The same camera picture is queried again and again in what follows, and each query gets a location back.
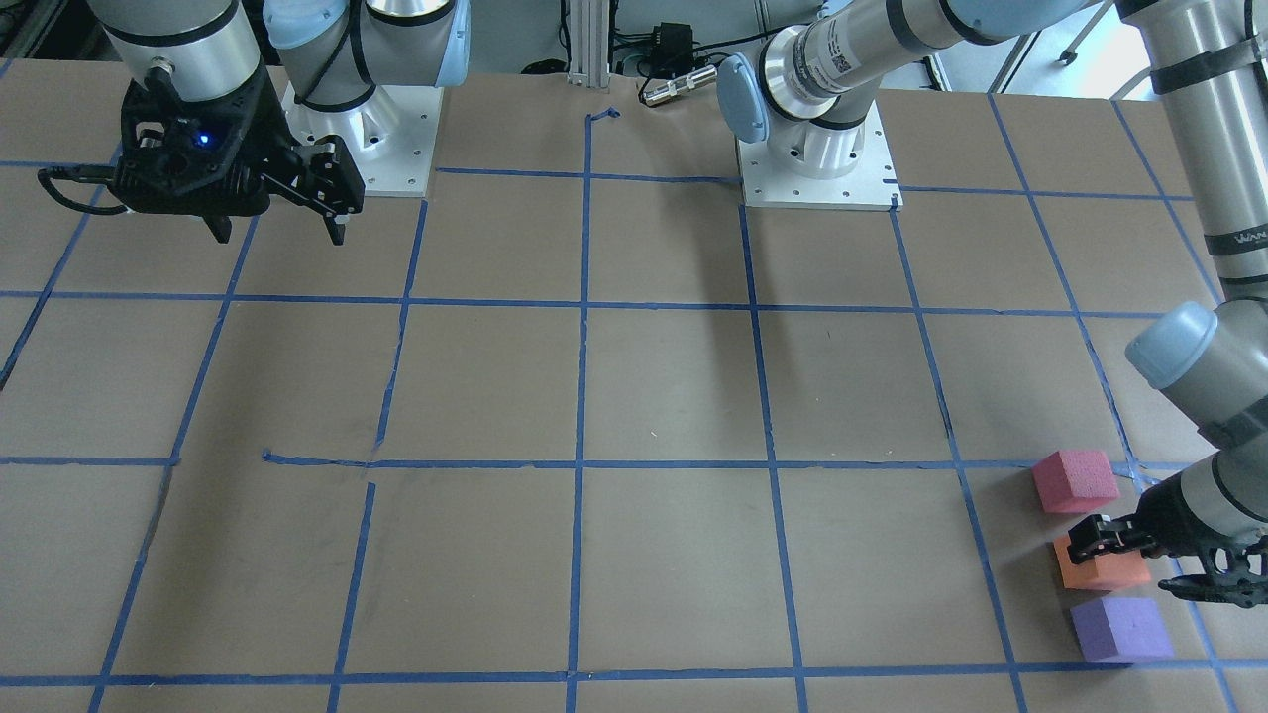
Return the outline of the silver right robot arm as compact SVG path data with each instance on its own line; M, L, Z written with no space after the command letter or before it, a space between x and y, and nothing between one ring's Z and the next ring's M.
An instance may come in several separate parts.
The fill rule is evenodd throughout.
M113 214L199 218L227 244L273 197L314 212L331 244L361 213L366 178L399 162L420 192L422 115L393 88L439 91L470 69L467 1L93 1L131 69L120 156L70 167Z

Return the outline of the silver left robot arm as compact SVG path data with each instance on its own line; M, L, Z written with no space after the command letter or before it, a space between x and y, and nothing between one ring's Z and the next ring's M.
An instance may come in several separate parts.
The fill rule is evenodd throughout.
M721 62L751 207L874 211L1040 261L1040 306L997 325L1090 395L1093 443L1192 463L1132 511L1071 529L1083 559L1137 551L1227 582L1265 568L1265 19L1262 1L1115 1L1158 103L883 91L945 49L995 49L1084 1L847 1Z

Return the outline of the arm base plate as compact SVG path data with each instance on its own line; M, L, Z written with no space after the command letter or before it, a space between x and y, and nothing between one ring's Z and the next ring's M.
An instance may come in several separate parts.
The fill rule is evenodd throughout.
M898 211L904 207L877 105L861 126L824 128L771 117L763 142L735 142L753 208Z
M427 195L443 88L380 86L361 107L339 113L298 105L294 98L289 84L281 109L290 134L301 145L321 145L327 136L340 136L361 173L368 197Z

